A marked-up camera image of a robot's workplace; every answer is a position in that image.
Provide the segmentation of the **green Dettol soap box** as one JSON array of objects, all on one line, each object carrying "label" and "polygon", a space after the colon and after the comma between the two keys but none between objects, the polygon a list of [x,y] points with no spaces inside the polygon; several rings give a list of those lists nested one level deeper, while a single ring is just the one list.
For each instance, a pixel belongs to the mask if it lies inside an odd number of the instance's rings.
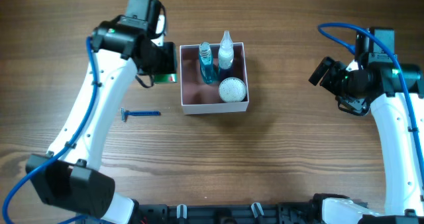
[{"label": "green Dettol soap box", "polygon": [[177,74],[158,74],[154,76],[154,83],[156,84],[171,84],[177,81]]}]

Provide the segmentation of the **blue mouthwash bottle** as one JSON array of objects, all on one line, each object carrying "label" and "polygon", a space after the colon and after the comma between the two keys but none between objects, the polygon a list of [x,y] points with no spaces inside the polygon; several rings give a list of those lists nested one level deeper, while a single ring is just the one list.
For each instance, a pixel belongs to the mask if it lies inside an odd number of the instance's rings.
[{"label": "blue mouthwash bottle", "polygon": [[212,84],[217,81],[217,75],[213,63],[213,54],[208,42],[202,42],[199,45],[199,63],[201,77],[206,84]]}]

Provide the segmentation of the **blue disposable razor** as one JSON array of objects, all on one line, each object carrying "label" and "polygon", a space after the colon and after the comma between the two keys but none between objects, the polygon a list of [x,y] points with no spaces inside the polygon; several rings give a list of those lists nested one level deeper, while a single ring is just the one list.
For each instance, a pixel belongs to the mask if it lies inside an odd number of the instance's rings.
[{"label": "blue disposable razor", "polygon": [[128,116],[133,117],[145,117],[145,116],[161,116],[159,111],[128,111],[123,107],[120,109],[121,112],[121,121],[126,122]]}]

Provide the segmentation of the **clear spray bottle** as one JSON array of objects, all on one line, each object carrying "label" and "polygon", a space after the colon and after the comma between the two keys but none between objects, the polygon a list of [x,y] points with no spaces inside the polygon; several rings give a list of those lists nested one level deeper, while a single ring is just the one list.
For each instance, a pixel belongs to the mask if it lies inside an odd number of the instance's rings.
[{"label": "clear spray bottle", "polygon": [[232,73],[234,60],[233,46],[234,44],[231,39],[230,32],[226,30],[221,40],[218,52],[218,75],[221,81],[229,77]]}]

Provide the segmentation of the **white-lidded round jar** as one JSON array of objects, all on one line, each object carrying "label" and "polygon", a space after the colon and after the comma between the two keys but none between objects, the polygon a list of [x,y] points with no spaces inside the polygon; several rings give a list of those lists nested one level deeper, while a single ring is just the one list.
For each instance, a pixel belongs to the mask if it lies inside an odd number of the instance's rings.
[{"label": "white-lidded round jar", "polygon": [[229,77],[219,84],[219,96],[225,103],[241,102],[246,95],[246,85],[239,78]]}]

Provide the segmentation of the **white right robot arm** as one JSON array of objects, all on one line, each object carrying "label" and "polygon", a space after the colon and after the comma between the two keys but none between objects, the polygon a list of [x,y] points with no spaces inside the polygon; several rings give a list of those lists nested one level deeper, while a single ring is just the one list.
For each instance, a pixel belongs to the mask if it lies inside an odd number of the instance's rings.
[{"label": "white right robot arm", "polygon": [[325,57],[309,82],[330,91],[341,111],[371,114],[381,142],[386,179],[384,212],[343,196],[315,198],[323,223],[423,222],[423,72],[402,64],[391,28],[324,23],[318,31],[354,55],[349,65]]}]

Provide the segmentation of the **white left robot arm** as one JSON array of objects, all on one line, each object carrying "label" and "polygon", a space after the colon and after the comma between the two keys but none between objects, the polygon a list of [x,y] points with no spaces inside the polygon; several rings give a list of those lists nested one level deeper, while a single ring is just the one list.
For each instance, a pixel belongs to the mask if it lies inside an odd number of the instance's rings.
[{"label": "white left robot arm", "polygon": [[138,221],[137,201],[118,194],[99,171],[105,138],[134,80],[176,73],[176,47],[165,42],[166,10],[159,0],[129,0],[124,14],[103,21],[87,38],[89,64],[70,115],[27,175],[41,201],[110,223]]}]

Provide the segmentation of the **white box with pink interior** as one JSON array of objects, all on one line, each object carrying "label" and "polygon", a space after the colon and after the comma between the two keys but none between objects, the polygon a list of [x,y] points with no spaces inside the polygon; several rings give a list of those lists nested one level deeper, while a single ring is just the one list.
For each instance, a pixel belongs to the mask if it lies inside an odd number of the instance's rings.
[{"label": "white box with pink interior", "polygon": [[181,105],[185,115],[245,112],[250,98],[243,42],[233,45],[233,76],[242,80],[246,95],[240,102],[225,103],[219,96],[219,84],[206,84],[199,67],[199,44],[180,46]]}]

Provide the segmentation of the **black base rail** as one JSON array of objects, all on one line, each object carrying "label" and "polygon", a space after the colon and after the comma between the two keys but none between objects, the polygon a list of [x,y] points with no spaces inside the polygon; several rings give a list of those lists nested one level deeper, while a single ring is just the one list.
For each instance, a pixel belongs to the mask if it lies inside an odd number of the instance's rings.
[{"label": "black base rail", "polygon": [[289,224],[323,223],[318,205],[312,202],[283,202],[266,205],[140,205],[131,223],[138,224]]}]

